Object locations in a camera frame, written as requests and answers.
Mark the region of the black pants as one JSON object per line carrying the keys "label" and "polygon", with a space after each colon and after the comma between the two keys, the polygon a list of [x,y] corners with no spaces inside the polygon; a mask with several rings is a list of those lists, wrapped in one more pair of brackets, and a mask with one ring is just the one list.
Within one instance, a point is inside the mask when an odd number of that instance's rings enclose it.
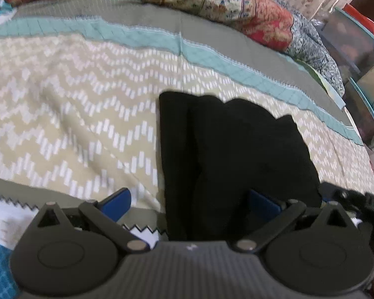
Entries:
{"label": "black pants", "polygon": [[160,94],[159,112],[171,241],[240,240],[263,224],[256,194],[321,205],[317,170],[290,115],[172,91]]}

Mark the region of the patterned bedsheet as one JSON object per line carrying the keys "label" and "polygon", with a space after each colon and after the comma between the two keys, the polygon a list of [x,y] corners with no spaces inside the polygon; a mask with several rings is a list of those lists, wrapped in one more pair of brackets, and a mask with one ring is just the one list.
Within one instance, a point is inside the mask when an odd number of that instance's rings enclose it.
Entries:
{"label": "patterned bedsheet", "polygon": [[350,113],[290,57],[136,0],[29,3],[0,26],[0,298],[18,294],[8,257],[48,201],[74,207],[126,187],[122,226],[167,238],[157,103],[166,89],[292,116],[322,182],[374,194]]}

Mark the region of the teal rimmed storage box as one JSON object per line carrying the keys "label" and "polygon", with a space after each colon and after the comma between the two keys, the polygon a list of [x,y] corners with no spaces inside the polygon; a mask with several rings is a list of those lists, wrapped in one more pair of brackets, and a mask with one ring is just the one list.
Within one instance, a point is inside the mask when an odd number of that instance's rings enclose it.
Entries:
{"label": "teal rimmed storage box", "polygon": [[336,8],[320,36],[343,78],[347,109],[362,140],[369,145],[374,138],[374,110],[358,82],[374,66],[374,35],[354,17]]}

